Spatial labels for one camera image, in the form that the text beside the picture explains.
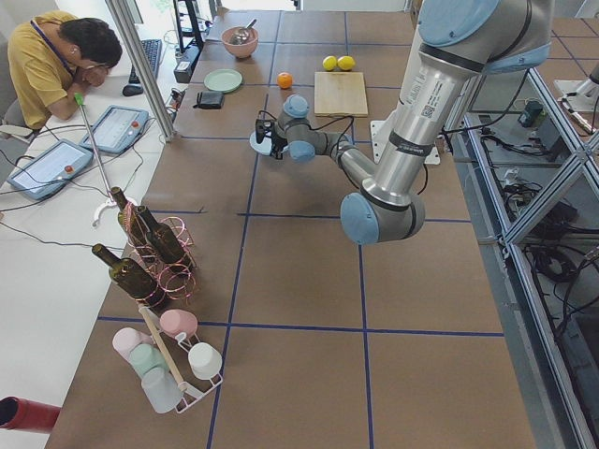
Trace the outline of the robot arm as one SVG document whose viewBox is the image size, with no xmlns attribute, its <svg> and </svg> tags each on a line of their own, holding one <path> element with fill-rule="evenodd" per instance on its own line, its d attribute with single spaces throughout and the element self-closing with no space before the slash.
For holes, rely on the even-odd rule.
<svg viewBox="0 0 599 449">
<path fill-rule="evenodd" d="M 256 150 L 307 162 L 330 157 L 355 184 L 340 216 L 360 245 L 408 239 L 425 219 L 412 189 L 467 80 L 542 64 L 549 55 L 551 1 L 426 1 L 417 20 L 421 39 L 409 62 L 415 69 L 406 98 L 391 113 L 381 159 L 374 162 L 343 133 L 322 132 L 307 119 L 308 103 L 293 94 L 273 119 L 256 120 Z"/>
</svg>

